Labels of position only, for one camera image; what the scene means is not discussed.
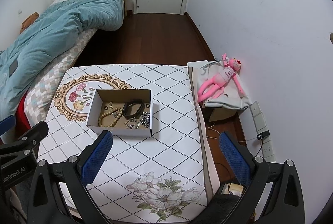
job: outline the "blue gripper pad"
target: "blue gripper pad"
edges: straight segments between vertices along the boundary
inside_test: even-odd
[[[237,180],[242,185],[249,186],[251,183],[250,167],[224,132],[220,134],[219,145]]]
[[[0,121],[0,136],[13,128],[16,124],[15,116],[10,115],[7,118]]]
[[[81,182],[84,186],[91,184],[97,176],[104,160],[108,156],[112,148],[113,138],[110,131],[96,146],[95,150],[91,153],[87,161],[83,164],[81,169]]]

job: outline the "plush toy head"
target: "plush toy head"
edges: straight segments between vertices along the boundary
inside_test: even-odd
[[[229,60],[229,66],[233,68],[235,71],[239,71],[241,66],[240,61],[236,60],[235,58],[232,58]]]

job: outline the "ornate oval frame print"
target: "ornate oval frame print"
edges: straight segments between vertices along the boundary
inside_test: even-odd
[[[87,96],[83,96],[83,95],[77,95],[76,92],[72,92],[72,94],[74,93],[74,100],[76,100],[76,97],[82,97],[83,99],[91,99],[91,98],[89,98],[89,96],[92,95],[92,92],[87,92],[85,90],[86,85],[84,84],[84,82],[91,82],[91,81],[97,81],[98,83],[101,83],[101,82],[105,83],[106,85],[111,86],[111,88],[113,88],[115,90],[132,88],[130,84],[125,83],[124,81],[121,81],[119,78],[112,78],[110,75],[97,75],[97,74],[83,75],[78,79],[73,79],[72,81],[68,82],[67,84],[62,85],[55,92],[55,95],[53,97],[54,106],[57,108],[57,110],[59,110],[60,114],[66,116],[66,119],[68,121],[77,121],[77,122],[86,121],[88,113],[80,112],[80,111],[83,110],[84,103],[88,100],[76,101],[76,102],[78,102],[78,105],[80,105],[80,106],[78,108],[75,108],[76,103],[74,103],[74,109],[70,108],[66,102],[67,102],[67,97],[69,95],[68,94],[69,91],[72,90],[74,87],[77,88],[76,89],[77,91],[84,91],[89,94]],[[92,87],[89,88],[90,91],[94,91],[95,89],[98,89],[98,88],[92,88]]]

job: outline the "brown pillow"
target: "brown pillow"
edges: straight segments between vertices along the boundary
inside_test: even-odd
[[[36,21],[36,19],[39,17],[39,13],[35,12],[32,15],[30,15],[26,20],[23,21],[20,34],[27,28],[29,27],[32,23]]]

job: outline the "black plug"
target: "black plug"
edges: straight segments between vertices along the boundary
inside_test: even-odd
[[[265,131],[265,132],[262,132],[260,134],[257,135],[257,139],[260,140],[260,139],[264,139],[266,137],[270,136],[270,133],[269,133],[269,130]]]

